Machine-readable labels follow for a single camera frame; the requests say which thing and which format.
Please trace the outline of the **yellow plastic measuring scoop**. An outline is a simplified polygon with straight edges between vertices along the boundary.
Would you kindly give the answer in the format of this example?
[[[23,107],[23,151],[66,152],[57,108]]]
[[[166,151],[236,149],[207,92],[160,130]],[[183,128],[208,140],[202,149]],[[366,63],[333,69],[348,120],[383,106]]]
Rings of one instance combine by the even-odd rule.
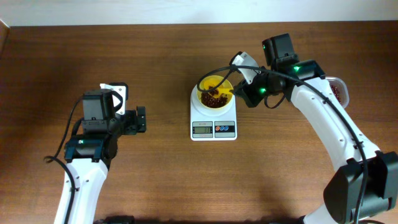
[[[207,89],[211,90],[209,92],[209,94],[214,98],[219,98],[222,95],[232,95],[233,94],[232,88],[223,88],[221,86],[215,88],[215,86],[212,83],[207,83],[206,87],[207,87]]]

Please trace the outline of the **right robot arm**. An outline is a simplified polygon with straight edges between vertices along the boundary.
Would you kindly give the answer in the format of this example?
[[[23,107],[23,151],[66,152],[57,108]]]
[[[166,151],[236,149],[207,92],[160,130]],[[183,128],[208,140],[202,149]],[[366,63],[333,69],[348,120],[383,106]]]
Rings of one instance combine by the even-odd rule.
[[[245,52],[230,62],[243,75],[233,90],[250,108],[282,95],[308,120],[335,169],[323,203],[299,223],[369,223],[397,203],[397,154],[382,152],[355,125],[337,100],[325,72],[314,60],[301,61],[290,35],[262,42],[266,66]]]

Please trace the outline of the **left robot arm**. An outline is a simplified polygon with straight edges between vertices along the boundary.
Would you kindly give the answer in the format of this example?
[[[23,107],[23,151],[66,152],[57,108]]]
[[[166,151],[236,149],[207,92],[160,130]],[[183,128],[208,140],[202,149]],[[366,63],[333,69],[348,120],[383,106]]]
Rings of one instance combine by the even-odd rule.
[[[112,159],[118,152],[118,138],[146,131],[146,109],[126,109],[125,83],[100,85],[83,94],[83,117],[64,141],[63,191],[55,223],[93,223],[101,188]]]

